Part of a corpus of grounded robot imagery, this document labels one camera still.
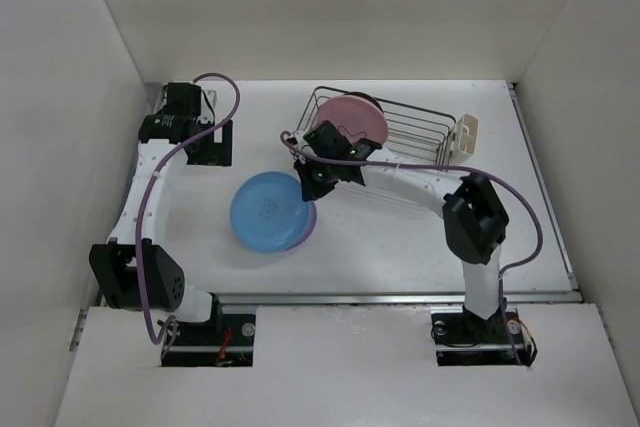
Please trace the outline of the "lilac plate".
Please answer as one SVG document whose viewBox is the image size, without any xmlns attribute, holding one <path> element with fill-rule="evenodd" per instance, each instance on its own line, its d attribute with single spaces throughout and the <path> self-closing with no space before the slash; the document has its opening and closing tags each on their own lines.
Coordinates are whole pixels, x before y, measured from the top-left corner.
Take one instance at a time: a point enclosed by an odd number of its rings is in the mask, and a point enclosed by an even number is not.
<svg viewBox="0 0 640 427">
<path fill-rule="evenodd" d="M 303 202 L 283 210 L 278 215 L 280 249 L 290 250 L 305 242 L 314 231 L 317 217 L 313 202 Z"/>
</svg>

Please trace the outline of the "blue plate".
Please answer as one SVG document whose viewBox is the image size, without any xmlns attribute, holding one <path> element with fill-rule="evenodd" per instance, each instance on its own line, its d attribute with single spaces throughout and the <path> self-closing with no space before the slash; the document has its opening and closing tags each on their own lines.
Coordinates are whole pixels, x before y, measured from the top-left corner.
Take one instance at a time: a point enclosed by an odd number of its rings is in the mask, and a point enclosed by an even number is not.
<svg viewBox="0 0 640 427">
<path fill-rule="evenodd" d="M 230 223 L 236 238 L 249 250 L 284 252 L 279 247 L 278 215 L 299 205 L 300 182 L 284 172 L 263 172 L 249 178 L 235 193 Z"/>
</svg>

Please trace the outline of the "grey wire dish rack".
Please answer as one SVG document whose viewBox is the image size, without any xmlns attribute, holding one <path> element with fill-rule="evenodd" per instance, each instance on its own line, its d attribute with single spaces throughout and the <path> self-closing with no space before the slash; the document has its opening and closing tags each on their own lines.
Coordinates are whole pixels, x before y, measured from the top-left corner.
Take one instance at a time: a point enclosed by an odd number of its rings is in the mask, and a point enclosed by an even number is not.
<svg viewBox="0 0 640 427">
<path fill-rule="evenodd" d="M 450 136 L 457 120 L 450 114 L 370 96 L 368 93 L 318 86 L 313 91 L 296 130 L 310 128 L 318 118 L 319 108 L 330 99 L 354 94 L 376 104 L 384 114 L 389 136 L 386 146 L 392 152 L 418 163 L 445 166 L 451 161 Z"/>
</svg>

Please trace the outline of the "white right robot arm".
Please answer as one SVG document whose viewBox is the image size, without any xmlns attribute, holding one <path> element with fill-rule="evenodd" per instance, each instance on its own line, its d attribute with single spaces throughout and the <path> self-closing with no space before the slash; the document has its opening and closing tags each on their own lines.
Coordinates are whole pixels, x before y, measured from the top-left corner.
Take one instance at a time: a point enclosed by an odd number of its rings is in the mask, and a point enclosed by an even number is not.
<svg viewBox="0 0 640 427">
<path fill-rule="evenodd" d="M 330 122 L 284 133 L 305 201 L 316 201 L 340 182 L 378 189 L 428 209 L 443 222 L 446 245 L 461 261 L 465 283 L 463 328 L 477 341 L 500 326 L 501 244 L 509 223 L 489 178 L 456 177 L 434 165 L 421 168 L 366 137 L 350 142 Z"/>
</svg>

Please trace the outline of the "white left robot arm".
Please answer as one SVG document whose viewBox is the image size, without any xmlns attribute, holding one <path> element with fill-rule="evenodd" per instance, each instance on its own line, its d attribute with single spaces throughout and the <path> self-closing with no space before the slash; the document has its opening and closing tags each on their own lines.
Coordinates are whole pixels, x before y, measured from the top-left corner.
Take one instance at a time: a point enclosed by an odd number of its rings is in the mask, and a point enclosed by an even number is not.
<svg viewBox="0 0 640 427">
<path fill-rule="evenodd" d="M 187 283 L 163 243 L 184 167 L 232 164 L 233 122 L 215 118 L 215 100 L 215 92 L 197 81 L 162 88 L 159 110 L 139 129 L 135 172 L 122 212 L 107 241 L 89 253 L 109 307 L 145 317 L 165 312 L 169 326 L 189 323 L 191 334 L 205 344 L 223 334 L 217 299 Z"/>
</svg>

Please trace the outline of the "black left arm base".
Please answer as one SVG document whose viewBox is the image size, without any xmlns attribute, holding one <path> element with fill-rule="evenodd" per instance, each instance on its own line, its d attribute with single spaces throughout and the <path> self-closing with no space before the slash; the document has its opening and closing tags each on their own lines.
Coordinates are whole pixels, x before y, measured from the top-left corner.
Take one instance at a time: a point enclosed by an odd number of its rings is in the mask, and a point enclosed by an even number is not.
<svg viewBox="0 0 640 427">
<path fill-rule="evenodd" d="M 257 309 L 213 302 L 207 322 L 178 322 L 178 334 L 168 332 L 162 367 L 245 368 L 253 366 Z"/>
</svg>

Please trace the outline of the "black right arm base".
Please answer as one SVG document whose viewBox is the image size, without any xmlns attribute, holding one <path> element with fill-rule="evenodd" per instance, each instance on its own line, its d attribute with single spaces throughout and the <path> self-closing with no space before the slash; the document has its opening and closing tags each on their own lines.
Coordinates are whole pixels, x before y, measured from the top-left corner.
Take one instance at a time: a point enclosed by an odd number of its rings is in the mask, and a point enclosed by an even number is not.
<svg viewBox="0 0 640 427">
<path fill-rule="evenodd" d="M 531 367 L 538 348 L 530 330 L 508 308 L 505 319 L 496 312 L 488 320 L 461 311 L 433 311 L 431 337 L 440 367 Z"/>
</svg>

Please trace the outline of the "pink plate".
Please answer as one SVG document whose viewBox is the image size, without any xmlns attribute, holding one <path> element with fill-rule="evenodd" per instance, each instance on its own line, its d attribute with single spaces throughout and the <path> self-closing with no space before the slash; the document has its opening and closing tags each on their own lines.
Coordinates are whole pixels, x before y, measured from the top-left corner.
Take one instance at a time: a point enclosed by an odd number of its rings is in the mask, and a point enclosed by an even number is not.
<svg viewBox="0 0 640 427">
<path fill-rule="evenodd" d="M 389 136 L 389 127 L 383 111 L 371 100 L 344 94 L 322 103 L 316 123 L 330 122 L 352 144 L 368 139 L 383 145 Z"/>
</svg>

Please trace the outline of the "beige cutlery holder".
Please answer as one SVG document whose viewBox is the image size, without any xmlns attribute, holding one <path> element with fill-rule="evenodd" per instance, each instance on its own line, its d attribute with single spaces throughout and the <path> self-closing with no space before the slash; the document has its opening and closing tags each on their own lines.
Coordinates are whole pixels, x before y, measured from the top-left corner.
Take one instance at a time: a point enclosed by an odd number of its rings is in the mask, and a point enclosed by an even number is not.
<svg viewBox="0 0 640 427">
<path fill-rule="evenodd" d="M 475 153 L 478 137 L 478 119 L 470 114 L 464 114 L 456 122 L 449 141 L 450 162 L 462 164 Z"/>
</svg>

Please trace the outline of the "white front cover board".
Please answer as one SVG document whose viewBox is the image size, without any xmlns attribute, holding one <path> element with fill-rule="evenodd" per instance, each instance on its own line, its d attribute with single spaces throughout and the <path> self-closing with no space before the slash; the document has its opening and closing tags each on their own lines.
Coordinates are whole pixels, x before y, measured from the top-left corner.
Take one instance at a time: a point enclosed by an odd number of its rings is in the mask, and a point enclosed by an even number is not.
<svg viewBox="0 0 640 427">
<path fill-rule="evenodd" d="M 440 367 L 419 308 L 262 308 L 247 368 L 166 368 L 137 315 L 94 308 L 61 426 L 634 426 L 589 304 L 522 305 L 531 368 Z"/>
</svg>

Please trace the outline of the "aluminium table edge rail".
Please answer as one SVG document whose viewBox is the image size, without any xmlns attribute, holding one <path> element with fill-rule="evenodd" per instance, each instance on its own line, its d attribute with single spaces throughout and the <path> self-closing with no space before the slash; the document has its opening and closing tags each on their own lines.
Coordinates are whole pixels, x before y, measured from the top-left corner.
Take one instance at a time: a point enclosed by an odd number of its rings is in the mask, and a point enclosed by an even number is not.
<svg viewBox="0 0 640 427">
<path fill-rule="evenodd" d="M 357 306 L 357 305 L 453 305 L 464 302 L 461 292 L 443 293 L 226 293 L 218 295 L 222 304 L 261 306 Z M 507 292 L 513 304 L 578 304 L 579 291 Z"/>
</svg>

